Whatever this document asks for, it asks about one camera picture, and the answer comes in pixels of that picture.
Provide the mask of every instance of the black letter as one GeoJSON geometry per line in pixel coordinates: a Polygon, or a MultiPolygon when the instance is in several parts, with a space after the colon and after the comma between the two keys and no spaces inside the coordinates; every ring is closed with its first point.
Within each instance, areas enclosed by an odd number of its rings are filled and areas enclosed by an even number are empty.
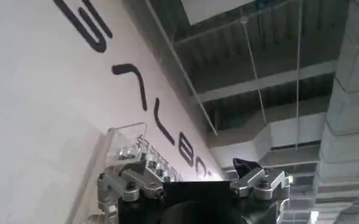
{"type": "Polygon", "coordinates": [[[157,127],[162,131],[163,135],[166,136],[166,138],[171,142],[172,145],[175,145],[175,140],[172,138],[172,136],[169,134],[168,130],[162,125],[162,123],[159,120],[158,111],[159,111],[159,98],[156,98],[155,101],[155,108],[154,108],[154,116],[155,116],[155,122],[157,127]]]}
{"type": "Polygon", "coordinates": [[[180,155],[186,160],[190,167],[193,167],[194,164],[194,150],[191,146],[189,140],[186,136],[180,132],[179,133],[179,145],[178,145],[180,155]]]}
{"type": "Polygon", "coordinates": [[[68,6],[64,3],[63,0],[53,0],[57,7],[63,12],[63,14],[68,18],[68,20],[74,25],[76,30],[81,34],[81,36],[87,41],[87,43],[99,53],[103,53],[106,51],[106,40],[104,36],[101,34],[99,29],[95,26],[91,18],[87,15],[87,12],[80,8],[78,9],[79,15],[83,18],[83,20],[88,24],[91,31],[95,34],[98,42],[87,32],[86,28],[84,28],[83,24],[77,19],[75,14],[68,8],[68,6]]]}
{"type": "Polygon", "coordinates": [[[90,13],[93,15],[93,17],[98,22],[98,24],[101,26],[101,28],[104,30],[104,32],[107,34],[107,36],[110,39],[112,39],[112,37],[113,37],[112,31],[110,31],[110,29],[107,27],[106,23],[104,22],[102,17],[99,15],[99,13],[96,11],[96,9],[94,8],[94,6],[90,2],[90,0],[83,0],[83,3],[86,5],[86,7],[88,8],[88,11],[90,11],[90,13]]]}
{"type": "Polygon", "coordinates": [[[197,158],[196,158],[196,172],[197,172],[198,176],[203,176],[203,177],[205,177],[206,173],[207,173],[205,163],[202,161],[202,159],[199,156],[197,156],[197,158]],[[201,164],[202,168],[204,168],[204,174],[203,175],[199,175],[199,168],[198,168],[199,164],[201,164]]]}
{"type": "Polygon", "coordinates": [[[138,85],[140,86],[140,94],[141,94],[141,103],[143,104],[144,111],[147,111],[147,100],[145,96],[145,89],[144,89],[144,80],[140,74],[140,71],[136,68],[136,66],[132,64],[123,64],[123,65],[113,65],[112,66],[112,73],[114,75],[122,75],[128,72],[132,72],[137,76],[138,85]]]}

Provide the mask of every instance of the screw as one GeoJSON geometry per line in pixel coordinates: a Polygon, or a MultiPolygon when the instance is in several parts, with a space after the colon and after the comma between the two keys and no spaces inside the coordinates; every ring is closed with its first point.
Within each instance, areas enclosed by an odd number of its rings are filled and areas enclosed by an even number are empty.
{"type": "Polygon", "coordinates": [[[259,182],[259,186],[262,187],[262,188],[266,188],[266,187],[270,187],[270,184],[267,182],[267,180],[262,179],[262,180],[259,182]]]}
{"type": "Polygon", "coordinates": [[[136,187],[136,184],[134,182],[128,182],[126,184],[126,189],[129,190],[133,190],[136,187]]]}
{"type": "Polygon", "coordinates": [[[159,189],[155,192],[155,198],[162,198],[163,197],[163,190],[159,189]]]}

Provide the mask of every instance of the exposed ceiling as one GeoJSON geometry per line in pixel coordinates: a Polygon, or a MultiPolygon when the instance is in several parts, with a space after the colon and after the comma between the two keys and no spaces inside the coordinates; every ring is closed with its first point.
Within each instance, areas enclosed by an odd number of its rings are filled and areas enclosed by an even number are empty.
{"type": "MultiPolygon", "coordinates": [[[[288,114],[298,118],[303,102],[331,96],[349,1],[254,1],[193,25],[181,0],[150,2],[211,120],[208,131],[242,127],[259,112],[270,124],[275,117],[266,110],[285,105],[296,105],[288,114]]],[[[306,224],[311,211],[325,211],[324,223],[340,212],[359,214],[359,181],[320,185],[320,144],[279,145],[260,160],[294,176],[284,223],[306,224]],[[307,148],[313,159],[300,154],[307,148]],[[292,162],[283,159],[289,155],[292,162]]],[[[223,170],[237,178],[233,167],[223,170]]]]}

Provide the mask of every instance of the robotic arm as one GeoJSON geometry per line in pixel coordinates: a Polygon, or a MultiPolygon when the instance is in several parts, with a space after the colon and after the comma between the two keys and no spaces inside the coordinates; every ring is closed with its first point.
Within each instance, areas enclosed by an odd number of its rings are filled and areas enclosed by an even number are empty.
{"type": "Polygon", "coordinates": [[[98,206],[115,224],[277,224],[290,199],[290,176],[233,163],[240,179],[219,182],[161,183],[145,161],[108,167],[98,177],[98,206]]]}

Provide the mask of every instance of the suspension wire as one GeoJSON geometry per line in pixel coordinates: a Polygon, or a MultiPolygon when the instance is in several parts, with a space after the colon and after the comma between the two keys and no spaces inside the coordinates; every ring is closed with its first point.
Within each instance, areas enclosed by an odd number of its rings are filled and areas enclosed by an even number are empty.
{"type": "Polygon", "coordinates": [[[297,41],[297,80],[296,80],[296,120],[297,120],[297,136],[296,136],[296,150],[299,144],[300,118],[299,118],[299,90],[300,90],[300,54],[301,54],[301,29],[302,29],[302,0],[298,0],[299,4],[299,31],[297,41]]]}
{"type": "MultiPolygon", "coordinates": [[[[250,40],[248,37],[248,31],[247,31],[247,22],[248,20],[242,20],[241,23],[243,24],[244,27],[244,32],[246,33],[246,38],[247,38],[247,45],[248,45],[248,50],[250,52],[250,57],[251,57],[251,63],[252,63],[252,69],[254,71],[254,76],[255,76],[255,80],[257,81],[258,85],[260,85],[259,79],[258,79],[258,74],[257,74],[257,69],[255,67],[255,61],[254,61],[254,56],[252,55],[252,48],[251,48],[251,44],[250,44],[250,40]]],[[[266,115],[265,115],[265,108],[263,106],[263,100],[262,100],[262,94],[260,92],[260,86],[258,88],[258,95],[259,95],[259,100],[260,100],[260,106],[262,108],[262,115],[263,115],[263,121],[265,122],[265,124],[267,124],[266,121],[266,115]]]]}

